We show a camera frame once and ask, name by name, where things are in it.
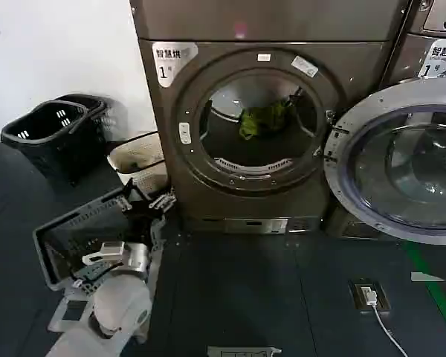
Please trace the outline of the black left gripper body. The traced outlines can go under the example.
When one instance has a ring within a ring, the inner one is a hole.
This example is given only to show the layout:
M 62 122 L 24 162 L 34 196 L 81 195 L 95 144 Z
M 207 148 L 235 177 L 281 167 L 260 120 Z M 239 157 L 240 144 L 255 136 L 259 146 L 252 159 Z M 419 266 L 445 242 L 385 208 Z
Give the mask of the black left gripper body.
M 151 225 L 154 220 L 160 219 L 160 210 L 150 208 L 145 202 L 132 202 L 131 209 L 124 212 L 129 223 L 129 232 L 126 236 L 129 242 L 152 244 Z

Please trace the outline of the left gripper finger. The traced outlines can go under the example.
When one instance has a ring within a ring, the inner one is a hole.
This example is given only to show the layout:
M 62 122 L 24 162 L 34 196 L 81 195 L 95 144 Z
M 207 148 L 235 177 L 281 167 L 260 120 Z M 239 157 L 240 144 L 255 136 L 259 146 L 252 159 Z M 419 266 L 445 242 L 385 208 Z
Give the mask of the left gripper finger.
M 170 188 L 168 191 L 162 193 L 158 198 L 152 201 L 149 204 L 149 209 L 161 210 L 163 213 L 166 213 L 176 202 L 177 198 L 175 196 L 175 190 Z
M 134 183 L 132 178 L 122 187 L 121 196 L 120 207 L 124 213 L 130 211 L 143 213 L 149 209 L 148 197 Z

